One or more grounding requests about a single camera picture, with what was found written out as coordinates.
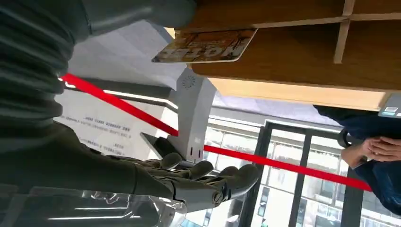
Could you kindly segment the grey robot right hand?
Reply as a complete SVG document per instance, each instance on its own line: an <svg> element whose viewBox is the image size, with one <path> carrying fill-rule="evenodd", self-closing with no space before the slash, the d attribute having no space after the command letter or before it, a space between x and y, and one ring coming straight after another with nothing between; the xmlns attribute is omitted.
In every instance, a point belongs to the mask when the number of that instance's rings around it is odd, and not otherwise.
<svg viewBox="0 0 401 227"><path fill-rule="evenodd" d="M247 193L260 177L251 164L209 177L210 163L171 173L160 162L111 157L82 144L54 118L59 77L77 43L140 20L180 28L193 0L3 0L0 3L0 181L35 187L164 197L188 210Z"/></svg>

